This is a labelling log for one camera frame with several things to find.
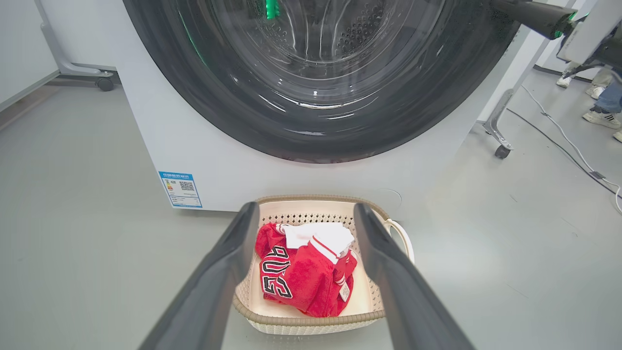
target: white shoe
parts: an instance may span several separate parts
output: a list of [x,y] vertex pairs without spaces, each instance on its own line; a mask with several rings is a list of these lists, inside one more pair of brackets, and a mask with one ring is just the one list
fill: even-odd
[[594,100],[597,100],[598,97],[600,97],[600,94],[603,93],[603,91],[605,91],[605,88],[599,87],[598,85],[592,85],[587,90],[585,90],[585,93],[592,97]]
[[613,113],[597,113],[596,111],[589,111],[588,113],[583,115],[583,119],[589,121],[590,123],[606,126],[611,129],[618,129],[620,127],[620,122],[614,118]]
[[555,84],[558,87],[563,87],[563,88],[567,88],[570,86],[570,81],[572,80],[572,77],[567,77],[567,78],[559,78],[557,79],[557,81],[555,82]]

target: laundry basket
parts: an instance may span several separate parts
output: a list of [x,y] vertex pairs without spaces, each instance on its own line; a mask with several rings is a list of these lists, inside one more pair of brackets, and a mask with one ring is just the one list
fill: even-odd
[[[389,231],[393,227],[404,242],[406,255],[413,261],[411,241],[404,229],[387,213],[369,201],[340,196],[275,196],[257,200],[259,226],[270,222],[302,225],[310,222],[342,222],[355,237],[352,250],[361,256],[354,223],[354,205],[368,204]],[[313,318],[289,305],[264,300],[259,281],[261,259],[253,253],[246,278],[236,287],[233,306],[263,333],[281,335],[327,334],[367,326],[384,317],[384,305],[378,286],[365,274],[359,258],[354,272],[354,287],[348,306],[338,317]]]

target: washing machine door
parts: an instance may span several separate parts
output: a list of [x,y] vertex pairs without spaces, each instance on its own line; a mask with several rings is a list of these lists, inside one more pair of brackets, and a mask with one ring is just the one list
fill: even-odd
[[518,24],[484,0],[124,0],[206,120],[263,153],[337,163],[400,146],[480,84]]

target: washing machine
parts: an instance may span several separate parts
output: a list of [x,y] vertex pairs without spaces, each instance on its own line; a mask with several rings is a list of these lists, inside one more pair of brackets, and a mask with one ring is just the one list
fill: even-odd
[[154,176],[183,209],[336,194],[412,215],[528,45],[479,0],[113,0],[103,11]]

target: white cable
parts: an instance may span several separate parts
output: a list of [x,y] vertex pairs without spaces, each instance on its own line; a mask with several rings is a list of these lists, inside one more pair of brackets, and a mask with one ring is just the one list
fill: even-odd
[[[566,136],[566,133],[564,133],[564,130],[562,129],[562,127],[557,124],[557,122],[551,118],[551,116],[546,113],[546,111],[544,110],[544,107],[540,104],[540,102],[538,102],[538,100],[536,100],[536,98],[531,94],[531,92],[524,86],[521,85],[521,87],[523,89],[525,89],[525,91],[529,94],[529,96],[531,97],[532,100],[534,100],[534,102],[536,102],[538,104],[538,106],[540,107],[540,109],[542,110],[542,114],[544,116],[546,116],[550,121],[553,122],[553,124],[555,124],[555,126],[557,127],[557,129],[559,129],[559,131],[562,133],[562,136],[566,139],[566,141],[568,141],[568,143],[570,143],[570,145],[572,146],[572,148],[575,149],[575,151],[577,152],[577,154],[581,157],[581,160],[585,163],[585,165],[588,167],[589,170],[591,170],[592,172],[595,172],[595,170],[587,163],[587,161],[585,160],[585,158],[583,157],[583,154],[581,153],[581,151],[579,151],[579,149],[577,148],[577,146],[575,146],[574,143],[572,143],[572,141],[568,138],[568,136]],[[620,187],[620,185],[615,184],[607,179],[602,179],[603,181],[607,182],[608,184],[612,184],[614,186],[616,186],[618,188],[618,190],[616,191],[615,197],[614,197],[614,201],[616,202],[616,209],[618,210],[618,212],[620,214],[622,214],[622,209],[620,208],[620,204],[618,202],[618,194],[620,193],[620,189],[622,189],[622,187]]]

